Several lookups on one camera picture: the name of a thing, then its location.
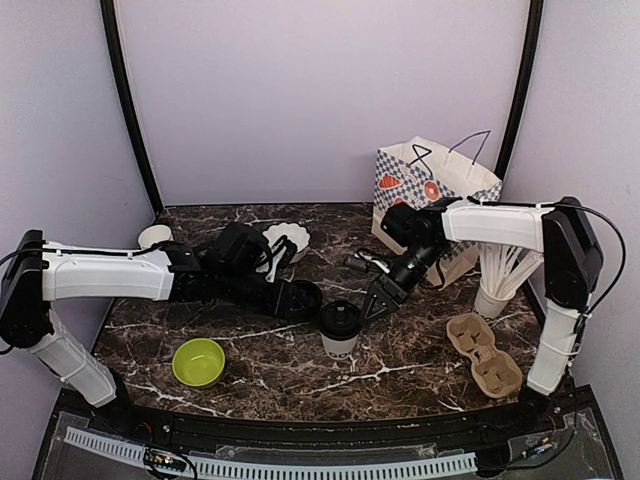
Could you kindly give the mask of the white paper coffee cup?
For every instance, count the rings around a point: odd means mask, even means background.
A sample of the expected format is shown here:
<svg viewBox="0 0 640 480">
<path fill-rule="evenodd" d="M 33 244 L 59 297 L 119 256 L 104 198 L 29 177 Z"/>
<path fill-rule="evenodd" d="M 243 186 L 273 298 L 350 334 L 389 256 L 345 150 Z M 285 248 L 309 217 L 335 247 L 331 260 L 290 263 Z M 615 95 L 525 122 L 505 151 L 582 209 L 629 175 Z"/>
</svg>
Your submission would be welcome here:
<svg viewBox="0 0 640 480">
<path fill-rule="evenodd" d="M 338 340 L 321 334 L 321 341 L 326 355 L 337 362 L 347 361 L 354 350 L 359 336 L 353 335 L 345 340 Z"/>
</svg>

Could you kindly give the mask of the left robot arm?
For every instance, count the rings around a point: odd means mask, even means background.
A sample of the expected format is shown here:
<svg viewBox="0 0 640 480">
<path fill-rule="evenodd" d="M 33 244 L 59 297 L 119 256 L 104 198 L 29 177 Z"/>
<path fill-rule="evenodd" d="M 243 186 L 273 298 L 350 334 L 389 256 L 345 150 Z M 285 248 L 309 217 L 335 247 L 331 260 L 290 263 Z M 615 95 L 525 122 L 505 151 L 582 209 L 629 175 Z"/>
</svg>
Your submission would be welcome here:
<svg viewBox="0 0 640 480">
<path fill-rule="evenodd" d="M 120 436 L 141 427 L 125 387 L 72 336 L 53 311 L 70 298 L 140 298 L 173 303 L 222 300 L 281 320 L 315 317 L 320 288 L 309 281 L 278 279 L 295 246 L 275 246 L 252 227 L 228 225 L 196 247 L 163 240 L 140 250 L 100 250 L 47 242 L 27 231 L 16 251 L 2 259 L 1 338 L 26 349 L 72 386 Z"/>
</svg>

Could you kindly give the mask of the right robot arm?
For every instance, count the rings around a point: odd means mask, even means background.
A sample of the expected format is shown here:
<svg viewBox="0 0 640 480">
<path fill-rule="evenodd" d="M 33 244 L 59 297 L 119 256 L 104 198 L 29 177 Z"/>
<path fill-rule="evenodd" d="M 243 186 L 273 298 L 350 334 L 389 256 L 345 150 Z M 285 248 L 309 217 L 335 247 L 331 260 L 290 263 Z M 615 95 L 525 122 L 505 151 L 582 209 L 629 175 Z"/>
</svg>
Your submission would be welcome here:
<svg viewBox="0 0 640 480">
<path fill-rule="evenodd" d="M 359 322 L 367 326 L 398 311 L 453 242 L 538 253 L 543 257 L 547 309 L 526 384 L 549 396 L 560 385 L 600 303 L 592 297 L 604 264 L 589 221 L 594 213 L 574 197 L 538 204 L 452 197 L 420 210 L 405 203 L 394 205 L 384 214 L 381 228 L 404 252 L 368 287 Z"/>
</svg>

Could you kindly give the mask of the patterned paper takeout bag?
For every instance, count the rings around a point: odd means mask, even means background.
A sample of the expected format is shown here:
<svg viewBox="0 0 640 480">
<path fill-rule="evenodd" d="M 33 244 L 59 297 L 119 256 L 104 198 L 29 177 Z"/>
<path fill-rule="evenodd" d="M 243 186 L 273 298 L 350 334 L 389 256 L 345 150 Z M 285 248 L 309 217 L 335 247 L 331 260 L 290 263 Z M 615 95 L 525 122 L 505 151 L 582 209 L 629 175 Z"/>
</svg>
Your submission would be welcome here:
<svg viewBox="0 0 640 480">
<path fill-rule="evenodd" d="M 374 176 L 373 235 L 391 251 L 401 254 L 405 248 L 381 227 L 390 207 L 406 204 L 420 210 L 451 197 L 497 200 L 502 181 L 477 162 L 489 135 L 489 131 L 480 131 L 451 147 L 420 136 L 380 147 Z"/>
</svg>

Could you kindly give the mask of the white fluted ceramic bowl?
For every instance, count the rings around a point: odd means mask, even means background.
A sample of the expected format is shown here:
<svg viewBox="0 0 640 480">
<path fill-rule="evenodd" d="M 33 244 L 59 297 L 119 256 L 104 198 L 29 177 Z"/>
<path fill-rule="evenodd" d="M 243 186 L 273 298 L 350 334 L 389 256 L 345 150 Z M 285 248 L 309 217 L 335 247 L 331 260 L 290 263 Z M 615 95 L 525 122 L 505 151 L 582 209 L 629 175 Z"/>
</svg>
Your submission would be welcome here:
<svg viewBox="0 0 640 480">
<path fill-rule="evenodd" d="M 273 247 L 281 236 L 286 236 L 296 246 L 296 253 L 290 260 L 290 264 L 295 264 L 302 260 L 309 250 L 311 235 L 306 227 L 298 223 L 281 222 L 271 225 L 263 232 L 269 245 Z"/>
</svg>

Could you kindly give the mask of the green bowl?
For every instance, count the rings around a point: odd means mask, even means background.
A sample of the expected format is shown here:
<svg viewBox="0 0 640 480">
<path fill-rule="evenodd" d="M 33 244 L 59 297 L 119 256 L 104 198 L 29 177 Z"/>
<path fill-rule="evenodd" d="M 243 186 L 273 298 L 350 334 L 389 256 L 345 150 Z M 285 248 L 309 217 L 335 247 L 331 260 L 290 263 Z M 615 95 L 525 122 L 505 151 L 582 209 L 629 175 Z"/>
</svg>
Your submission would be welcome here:
<svg viewBox="0 0 640 480">
<path fill-rule="evenodd" d="M 222 347 L 208 338 L 195 338 L 182 344 L 172 358 L 174 377 L 190 388 L 209 388 L 217 383 L 226 367 Z"/>
</svg>

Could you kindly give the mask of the bundle of white wrapped straws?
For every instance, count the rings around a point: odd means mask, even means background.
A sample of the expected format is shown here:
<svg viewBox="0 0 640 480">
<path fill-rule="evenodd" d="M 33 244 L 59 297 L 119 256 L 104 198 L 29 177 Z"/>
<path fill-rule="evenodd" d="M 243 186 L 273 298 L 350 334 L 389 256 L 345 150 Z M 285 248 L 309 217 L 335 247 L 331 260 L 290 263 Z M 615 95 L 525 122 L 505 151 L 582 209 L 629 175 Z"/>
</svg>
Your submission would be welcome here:
<svg viewBox="0 0 640 480">
<path fill-rule="evenodd" d="M 508 300 L 543 264 L 543 254 L 522 247 L 480 243 L 481 287 L 499 300 Z"/>
</svg>

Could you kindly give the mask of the brown cardboard cup carrier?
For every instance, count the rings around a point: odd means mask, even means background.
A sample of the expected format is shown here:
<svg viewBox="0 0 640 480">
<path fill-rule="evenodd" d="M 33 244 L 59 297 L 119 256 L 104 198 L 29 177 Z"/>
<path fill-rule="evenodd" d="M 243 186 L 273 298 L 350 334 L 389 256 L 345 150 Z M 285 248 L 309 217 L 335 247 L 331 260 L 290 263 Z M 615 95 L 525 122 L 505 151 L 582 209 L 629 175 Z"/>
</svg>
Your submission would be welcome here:
<svg viewBox="0 0 640 480">
<path fill-rule="evenodd" d="M 471 374 L 488 397 L 500 399 L 516 392 L 523 374 L 512 357 L 496 347 L 493 330 L 476 313 L 452 317 L 446 334 L 455 350 L 471 361 Z"/>
</svg>

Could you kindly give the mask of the stack of white paper cups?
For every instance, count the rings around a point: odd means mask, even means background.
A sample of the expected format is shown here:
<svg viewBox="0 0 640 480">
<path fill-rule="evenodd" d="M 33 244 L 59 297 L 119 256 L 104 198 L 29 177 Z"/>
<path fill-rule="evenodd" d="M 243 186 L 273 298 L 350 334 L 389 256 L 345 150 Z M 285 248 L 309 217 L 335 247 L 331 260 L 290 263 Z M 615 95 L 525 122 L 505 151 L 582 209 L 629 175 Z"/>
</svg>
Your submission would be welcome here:
<svg viewBox="0 0 640 480">
<path fill-rule="evenodd" d="M 148 249 L 161 242 L 172 241 L 173 232 L 170 227 L 162 224 L 152 225 L 144 229 L 138 236 L 140 249 Z"/>
</svg>

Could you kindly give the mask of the black front rail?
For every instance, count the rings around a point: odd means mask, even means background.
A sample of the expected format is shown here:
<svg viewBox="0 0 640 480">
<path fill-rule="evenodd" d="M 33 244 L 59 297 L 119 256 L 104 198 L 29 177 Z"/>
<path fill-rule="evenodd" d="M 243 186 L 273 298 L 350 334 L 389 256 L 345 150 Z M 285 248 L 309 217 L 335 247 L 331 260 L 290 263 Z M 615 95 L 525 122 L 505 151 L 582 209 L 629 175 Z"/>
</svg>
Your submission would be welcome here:
<svg viewBox="0 0 640 480">
<path fill-rule="evenodd" d="M 320 450 L 383 448 L 414 444 L 462 449 L 503 448 L 520 435 L 561 432 L 576 411 L 595 401 L 585 385 L 552 398 L 537 419 L 525 417 L 519 403 L 482 410 L 399 420 L 347 422 L 278 422 L 225 419 L 134 406 L 134 420 L 126 427 L 115 417 L 93 413 L 81 396 L 63 390 L 56 407 L 88 420 L 88 426 L 125 439 L 169 447 L 178 451 L 212 451 L 232 446 Z"/>
</svg>

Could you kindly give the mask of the right black corner post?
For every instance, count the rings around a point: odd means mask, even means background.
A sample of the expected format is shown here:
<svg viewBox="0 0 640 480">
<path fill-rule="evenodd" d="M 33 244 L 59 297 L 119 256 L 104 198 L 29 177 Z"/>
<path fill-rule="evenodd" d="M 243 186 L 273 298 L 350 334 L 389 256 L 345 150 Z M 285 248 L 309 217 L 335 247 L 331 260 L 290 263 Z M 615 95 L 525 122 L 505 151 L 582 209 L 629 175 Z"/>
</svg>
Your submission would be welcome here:
<svg viewBox="0 0 640 480">
<path fill-rule="evenodd" d="M 517 135 L 524 114 L 529 86 L 533 74 L 534 62 L 544 10 L 543 0 L 530 0 L 527 22 L 523 40 L 523 48 L 514 87 L 514 94 L 501 143 L 501 148 L 494 168 L 495 175 L 505 180 L 515 149 Z"/>
</svg>

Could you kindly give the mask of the black corner post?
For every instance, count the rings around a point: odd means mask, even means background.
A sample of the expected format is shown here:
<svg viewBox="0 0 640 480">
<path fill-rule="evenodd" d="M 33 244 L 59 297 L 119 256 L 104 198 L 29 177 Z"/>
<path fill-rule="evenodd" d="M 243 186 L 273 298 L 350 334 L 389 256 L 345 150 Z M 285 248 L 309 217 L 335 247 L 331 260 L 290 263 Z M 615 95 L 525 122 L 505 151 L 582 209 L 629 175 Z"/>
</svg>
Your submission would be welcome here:
<svg viewBox="0 0 640 480">
<path fill-rule="evenodd" d="M 523 40 L 523 48 L 514 87 L 514 94 L 501 143 L 501 148 L 494 168 L 495 175 L 505 180 L 515 149 L 517 135 L 524 114 L 529 86 L 533 74 L 534 62 L 544 10 L 543 0 L 530 0 L 527 22 Z"/>
<path fill-rule="evenodd" d="M 99 4 L 112 75 L 130 145 L 134 153 L 134 159 L 143 182 L 147 199 L 154 214 L 158 215 L 163 211 L 164 205 L 152 172 L 129 84 L 125 56 L 118 28 L 116 3 L 112 0 L 100 0 Z"/>
</svg>

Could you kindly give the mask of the left black corner post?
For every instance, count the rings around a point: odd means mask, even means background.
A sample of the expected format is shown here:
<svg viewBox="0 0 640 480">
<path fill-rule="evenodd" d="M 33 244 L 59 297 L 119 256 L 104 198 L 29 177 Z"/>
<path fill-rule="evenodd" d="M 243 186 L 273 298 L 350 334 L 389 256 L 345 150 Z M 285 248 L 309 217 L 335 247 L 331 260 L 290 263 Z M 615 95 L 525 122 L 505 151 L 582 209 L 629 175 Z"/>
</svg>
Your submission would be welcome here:
<svg viewBox="0 0 640 480">
<path fill-rule="evenodd" d="M 99 4 L 112 75 L 130 145 L 134 153 L 134 159 L 143 182 L 147 199 L 154 214 L 158 215 L 163 211 L 164 205 L 152 172 L 129 84 L 125 56 L 118 28 L 116 3 L 112 0 L 100 0 Z"/>
</svg>

